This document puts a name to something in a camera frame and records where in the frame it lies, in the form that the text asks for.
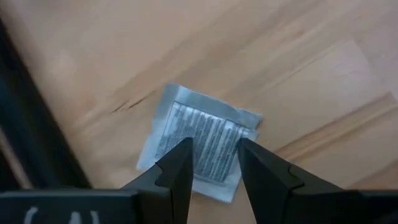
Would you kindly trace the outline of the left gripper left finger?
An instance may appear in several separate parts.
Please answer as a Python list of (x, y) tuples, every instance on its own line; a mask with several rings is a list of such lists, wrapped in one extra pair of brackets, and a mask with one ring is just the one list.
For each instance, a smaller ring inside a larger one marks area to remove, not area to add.
[(185, 138), (123, 189), (136, 191), (136, 223), (186, 224), (192, 184), (193, 139)]

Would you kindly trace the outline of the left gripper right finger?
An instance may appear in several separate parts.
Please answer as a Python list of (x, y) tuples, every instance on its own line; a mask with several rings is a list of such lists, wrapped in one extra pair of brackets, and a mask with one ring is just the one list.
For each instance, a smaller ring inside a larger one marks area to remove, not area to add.
[(241, 175), (258, 223), (321, 223), (331, 212), (322, 197), (343, 189), (248, 138), (237, 143)]

